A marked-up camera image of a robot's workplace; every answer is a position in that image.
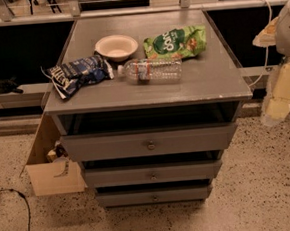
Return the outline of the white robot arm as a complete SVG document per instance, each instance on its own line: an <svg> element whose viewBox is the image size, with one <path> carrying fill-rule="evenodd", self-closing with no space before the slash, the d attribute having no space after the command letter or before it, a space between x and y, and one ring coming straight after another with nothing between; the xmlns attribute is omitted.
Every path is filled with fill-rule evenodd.
<svg viewBox="0 0 290 231"><path fill-rule="evenodd" d="M276 51L284 56L284 63L268 77L267 95L262 104L262 123L273 127L290 113L290 0L278 17L269 21L257 34L253 45L263 48L276 46Z"/></svg>

